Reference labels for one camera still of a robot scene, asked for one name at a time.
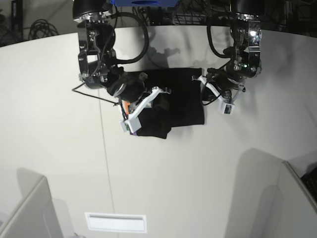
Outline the black T-shirt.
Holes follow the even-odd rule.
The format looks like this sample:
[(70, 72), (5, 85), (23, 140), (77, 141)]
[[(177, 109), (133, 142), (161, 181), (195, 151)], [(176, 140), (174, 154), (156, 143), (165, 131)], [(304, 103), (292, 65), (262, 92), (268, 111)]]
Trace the black T-shirt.
[(201, 68), (167, 68), (146, 70), (145, 87), (171, 90), (161, 93), (150, 108), (138, 118), (141, 128), (133, 135), (166, 139), (173, 127), (203, 125), (205, 113), (201, 103), (201, 82), (194, 80), (202, 74)]

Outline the blue box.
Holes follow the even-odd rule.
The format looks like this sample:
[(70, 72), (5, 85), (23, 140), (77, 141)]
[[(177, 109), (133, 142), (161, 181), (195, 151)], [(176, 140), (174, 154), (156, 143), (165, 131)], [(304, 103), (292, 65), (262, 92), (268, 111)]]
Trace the blue box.
[(174, 7), (178, 0), (111, 0), (110, 2), (118, 7)]

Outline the white label plate on table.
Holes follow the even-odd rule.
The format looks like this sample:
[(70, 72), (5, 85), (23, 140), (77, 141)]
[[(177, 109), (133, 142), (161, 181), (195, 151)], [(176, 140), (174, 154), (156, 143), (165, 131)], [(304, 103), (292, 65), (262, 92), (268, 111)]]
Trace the white label plate on table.
[(85, 213), (88, 229), (100, 232), (147, 233), (146, 215)]

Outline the black keyboard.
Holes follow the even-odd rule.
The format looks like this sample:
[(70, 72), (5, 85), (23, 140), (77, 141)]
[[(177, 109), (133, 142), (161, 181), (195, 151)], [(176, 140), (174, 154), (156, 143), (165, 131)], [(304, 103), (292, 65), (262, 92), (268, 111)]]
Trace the black keyboard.
[(317, 168), (314, 168), (310, 172), (303, 175), (301, 177), (301, 181), (305, 185), (310, 195), (316, 201), (317, 200)]

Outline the right grey partition panel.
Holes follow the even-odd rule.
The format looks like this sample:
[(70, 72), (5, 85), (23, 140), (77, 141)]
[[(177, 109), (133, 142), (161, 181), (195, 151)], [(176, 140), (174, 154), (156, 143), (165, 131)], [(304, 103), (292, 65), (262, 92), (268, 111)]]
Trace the right grey partition panel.
[(261, 196), (255, 238), (315, 238), (317, 203), (288, 162), (281, 165), (277, 183)]

